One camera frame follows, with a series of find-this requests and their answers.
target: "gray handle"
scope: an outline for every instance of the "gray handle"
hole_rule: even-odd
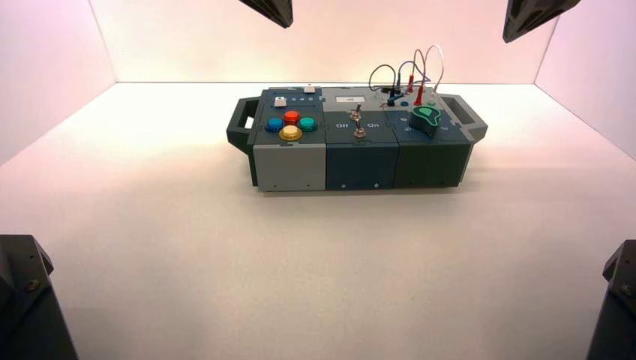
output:
[[[477,112],[459,95],[439,94],[448,109],[461,123],[461,127],[468,130],[475,139],[475,143],[486,136],[488,124],[477,115]]]

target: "teal button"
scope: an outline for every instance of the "teal button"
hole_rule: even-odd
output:
[[[298,122],[298,127],[305,133],[315,131],[317,128],[316,120],[314,118],[301,118]]]

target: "white wall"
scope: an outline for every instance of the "white wall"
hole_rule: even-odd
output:
[[[635,16],[634,0],[583,0],[561,16],[536,80],[539,87],[633,158]]]
[[[92,4],[119,81],[361,82],[437,42],[447,83],[533,83],[554,28],[505,44],[507,0],[295,0],[288,29],[238,0]]]
[[[0,164],[115,77],[88,0],[0,1]]]

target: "black light fixture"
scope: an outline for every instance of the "black light fixture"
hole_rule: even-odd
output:
[[[292,12],[292,0],[240,1],[284,28],[289,28],[294,21]]]

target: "arcade button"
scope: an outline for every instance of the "arcade button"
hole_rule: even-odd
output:
[[[270,118],[265,124],[265,131],[268,133],[277,133],[284,126],[282,118]]]
[[[300,121],[298,122],[298,127],[304,133],[315,131],[317,127],[316,120],[314,120],[314,118],[301,118]]]
[[[296,125],[300,120],[300,113],[295,110],[285,112],[283,120],[285,121],[285,125]]]
[[[295,125],[287,125],[278,132],[278,136],[286,141],[298,140],[302,137],[302,130]]]

